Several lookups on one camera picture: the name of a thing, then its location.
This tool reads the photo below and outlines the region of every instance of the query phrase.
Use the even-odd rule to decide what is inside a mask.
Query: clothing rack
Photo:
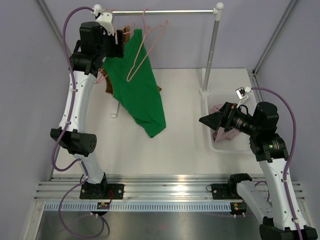
[[[147,11],[112,11],[115,16],[130,15],[189,15],[189,14],[214,14],[214,10],[147,10]]]
[[[214,24],[212,30],[211,44],[210,50],[208,54],[208,61],[205,68],[205,75],[202,88],[200,89],[201,94],[208,93],[208,82],[210,71],[212,67],[212,60],[214,58],[216,39],[218,34],[219,22],[221,19],[222,9],[224,8],[224,4],[219,2],[216,4],[213,10],[146,10],[146,11],[113,11],[113,15],[115,16],[131,16],[131,15],[204,15],[204,14],[212,14],[214,15]]]

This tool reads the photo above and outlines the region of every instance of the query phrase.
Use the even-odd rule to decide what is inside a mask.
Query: vertical metal pole
[[[219,23],[220,23],[220,21],[214,21],[214,25],[213,25],[213,32],[212,32],[208,62],[206,63],[204,81],[203,81],[203,86],[201,89],[203,92],[206,92],[208,89],[208,82],[209,82],[209,76],[210,76],[210,71],[211,71],[211,67],[212,67],[212,59],[214,58],[214,53],[215,53],[215,45],[216,45]]]
[[[286,24],[288,18],[290,17],[291,13],[293,12],[293,10],[295,9],[295,7],[297,6],[299,0],[291,0],[290,3],[288,4],[288,6],[286,7],[278,25],[276,26],[268,44],[266,45],[265,49],[263,50],[263,53],[258,61],[258,63],[256,64],[254,70],[253,70],[253,74],[256,76],[262,66],[262,64],[264,63],[264,61],[266,60],[270,50],[272,49],[273,45],[275,44],[281,30],[283,29],[284,25]]]
[[[223,8],[224,8],[224,4],[222,2],[218,2],[215,6],[214,11],[213,11],[213,14],[215,15],[214,25],[213,25],[213,30],[212,30],[212,37],[211,37],[211,45],[210,45],[210,51],[209,51],[209,56],[208,56],[208,62],[206,63],[206,68],[205,68],[204,81],[203,81],[202,88],[200,89],[200,92],[202,94],[208,92],[208,82],[209,82],[209,76],[210,76],[210,71],[211,71],[211,67],[212,67],[212,59],[214,58],[216,39],[217,39],[218,28],[219,28],[219,23],[220,23],[221,13],[222,13]]]

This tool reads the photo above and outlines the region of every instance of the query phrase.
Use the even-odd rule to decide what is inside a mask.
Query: wire hanger
[[[145,33],[144,33],[144,36],[143,36],[143,39],[142,39],[142,42],[140,44],[140,47],[139,47],[139,50],[138,52],[136,53],[136,56],[135,56],[135,59],[133,61],[133,66],[132,68],[130,69],[127,77],[126,77],[126,81],[127,82],[130,82],[132,80],[132,78],[134,77],[134,75],[137,73],[138,69],[141,67],[141,65],[144,63],[144,61],[146,60],[147,56],[149,55],[149,53],[151,52],[151,50],[154,48],[154,46],[156,45],[156,43],[158,42],[158,40],[162,37],[162,35],[164,34],[165,30],[167,29],[168,27],[168,20],[165,20],[164,22],[162,22],[160,25],[156,26],[155,28],[151,29],[150,30],[150,27],[148,25],[146,25],[146,21],[145,21],[145,13],[146,13],[146,10],[148,8],[144,9],[143,10],[143,15],[142,15],[142,21],[143,21],[143,28],[145,30]],[[139,66],[136,68],[136,70],[133,72],[132,76],[129,78],[131,72],[133,71],[133,69],[135,68],[136,66],[136,63],[137,63],[137,59],[138,59],[138,55],[141,51],[141,48],[145,42],[145,39],[147,37],[148,34],[152,33],[154,30],[158,29],[158,28],[161,28],[163,27],[163,29],[161,30],[159,36],[156,38],[156,40],[154,41],[153,45],[151,46],[151,48],[149,49],[149,51],[146,53],[146,55],[144,56],[144,58],[142,59],[142,61],[140,62]]]

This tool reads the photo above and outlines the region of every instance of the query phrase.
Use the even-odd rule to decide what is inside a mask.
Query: gray wall
[[[290,0],[220,0],[224,10],[216,41],[213,67],[253,69],[266,47]],[[197,10],[213,9],[219,0],[45,0],[60,30],[68,13],[80,6],[92,7],[99,3],[103,8],[124,10]],[[94,18],[83,11],[71,20],[67,42],[74,48],[79,37],[79,23]],[[147,24],[156,26],[168,19],[165,35],[150,53],[153,68],[204,68],[210,47],[214,16],[166,15],[146,16]],[[117,28],[136,22],[142,26],[142,16],[118,16]],[[146,47],[152,45],[159,32],[151,33]]]
[[[301,182],[311,216],[320,230],[320,1],[299,1],[261,71],[258,81],[280,93],[297,121],[297,142],[291,172]],[[291,118],[284,105],[269,94],[280,113],[278,131],[288,145]]]
[[[38,182],[49,176],[68,68],[61,47],[34,0],[0,7],[0,239],[17,240]]]

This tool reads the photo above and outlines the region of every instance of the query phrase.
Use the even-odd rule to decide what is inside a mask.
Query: white plastic bin
[[[238,103],[239,98],[235,91],[233,92],[219,92],[204,94],[202,96],[202,116],[207,116],[209,114],[209,109],[218,104],[224,104],[225,102],[229,103]],[[245,103],[248,107],[249,114],[252,115],[256,108],[256,100],[254,96],[251,96],[250,99]],[[218,153],[242,153],[242,154],[252,154],[249,144],[249,136],[240,133],[232,140],[223,140],[220,142],[214,142],[212,136],[213,130],[207,127],[207,136],[209,138],[209,147]]]

